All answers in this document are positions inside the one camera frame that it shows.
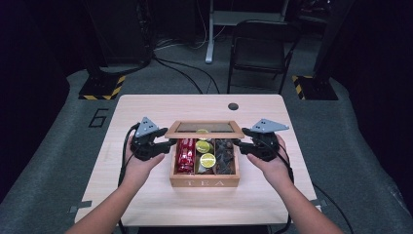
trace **hand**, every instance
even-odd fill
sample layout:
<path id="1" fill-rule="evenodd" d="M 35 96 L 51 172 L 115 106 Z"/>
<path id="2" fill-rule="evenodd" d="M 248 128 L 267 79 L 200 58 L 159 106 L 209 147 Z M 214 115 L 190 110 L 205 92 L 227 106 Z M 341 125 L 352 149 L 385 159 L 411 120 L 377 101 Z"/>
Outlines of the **hand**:
<path id="1" fill-rule="evenodd" d="M 136 157 L 131 156 L 131 139 L 132 136 L 128 139 L 125 152 L 125 162 L 128 162 L 128 160 L 129 162 L 121 187 L 127 187 L 131 192 L 136 193 L 146 182 L 151 170 L 165 158 L 165 154 L 161 153 L 147 161 L 141 161 Z"/>
<path id="2" fill-rule="evenodd" d="M 281 146 L 279 150 L 279 154 L 283 157 L 283 159 L 285 159 L 287 163 L 289 163 L 289 159 L 286 156 L 286 153 L 284 152 L 284 150 L 282 149 L 284 148 L 286 150 L 285 142 L 281 136 L 278 136 L 278 135 L 276 136 Z M 247 154 L 246 157 L 253 165 L 255 165 L 257 168 L 259 168 L 262 171 L 262 173 L 264 174 L 264 177 L 276 190 L 279 187 L 279 185 L 281 185 L 282 183 L 291 182 L 288 176 L 288 169 L 286 168 L 285 164 L 280 159 L 280 156 L 271 160 L 270 162 L 265 162 L 255 157 L 253 154 Z"/>

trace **yellow and black tape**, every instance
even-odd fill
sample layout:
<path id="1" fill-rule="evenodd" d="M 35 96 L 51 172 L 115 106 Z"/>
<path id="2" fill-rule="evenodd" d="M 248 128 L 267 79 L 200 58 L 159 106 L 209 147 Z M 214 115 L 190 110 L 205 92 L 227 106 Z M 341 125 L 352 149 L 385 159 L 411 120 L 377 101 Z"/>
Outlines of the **yellow and black tape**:
<path id="1" fill-rule="evenodd" d="M 116 84 L 115 89 L 113 90 L 112 94 L 109 96 L 93 96 L 93 95 L 89 95 L 89 96 L 79 96 L 79 99 L 90 99 L 90 100 L 94 100 L 94 99 L 115 99 L 116 96 L 119 94 L 119 92 L 121 91 L 122 85 L 124 84 L 126 76 L 122 76 L 121 78 L 119 78 L 118 83 Z"/>
<path id="2" fill-rule="evenodd" d="M 300 79 L 312 79 L 313 76 L 292 76 L 292 81 L 294 82 L 295 91 L 300 99 L 306 99 L 303 87 L 300 85 Z"/>

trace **lemon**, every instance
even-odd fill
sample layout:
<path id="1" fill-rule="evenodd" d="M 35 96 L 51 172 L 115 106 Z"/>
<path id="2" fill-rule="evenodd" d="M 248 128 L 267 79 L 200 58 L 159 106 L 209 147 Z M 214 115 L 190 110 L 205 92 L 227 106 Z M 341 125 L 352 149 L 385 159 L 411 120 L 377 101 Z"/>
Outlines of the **lemon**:
<path id="1" fill-rule="evenodd" d="M 215 165 L 216 159 L 215 156 L 213 156 L 213 154 L 206 153 L 203 156 L 201 156 L 200 162 L 201 165 L 205 168 L 212 168 L 213 165 Z"/>

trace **black chair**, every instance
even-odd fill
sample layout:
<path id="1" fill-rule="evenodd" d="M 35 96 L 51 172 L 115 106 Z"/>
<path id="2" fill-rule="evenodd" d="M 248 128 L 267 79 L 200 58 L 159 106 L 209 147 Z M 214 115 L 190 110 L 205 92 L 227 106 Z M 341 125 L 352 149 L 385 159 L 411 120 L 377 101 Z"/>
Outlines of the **black chair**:
<path id="1" fill-rule="evenodd" d="M 290 22 L 248 19 L 238 23 L 233 31 L 227 94 L 230 94 L 231 86 L 277 90 L 232 84 L 233 69 L 236 69 L 273 73 L 273 80 L 278 74 L 283 74 L 278 88 L 280 95 L 299 38 L 299 28 Z"/>

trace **wooden table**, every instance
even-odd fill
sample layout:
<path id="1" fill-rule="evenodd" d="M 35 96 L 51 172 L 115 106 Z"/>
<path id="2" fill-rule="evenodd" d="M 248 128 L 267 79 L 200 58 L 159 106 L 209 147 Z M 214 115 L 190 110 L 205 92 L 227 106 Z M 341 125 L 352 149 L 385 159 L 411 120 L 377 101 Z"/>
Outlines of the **wooden table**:
<path id="1" fill-rule="evenodd" d="M 228 104 L 239 105 L 236 111 Z M 85 216 L 117 187 L 122 148 L 129 128 L 148 117 L 160 128 L 175 120 L 235 120 L 250 128 L 265 118 L 289 126 L 277 132 L 285 140 L 295 184 L 309 199 L 317 199 L 285 104 L 278 95 L 127 95 L 119 99 L 94 165 L 75 221 Z M 160 137 L 157 141 L 166 141 Z M 280 196 L 237 147 L 240 155 L 238 187 L 171 187 L 171 154 L 153 169 L 122 217 L 126 226 L 252 225 L 285 223 L 287 211 Z"/>

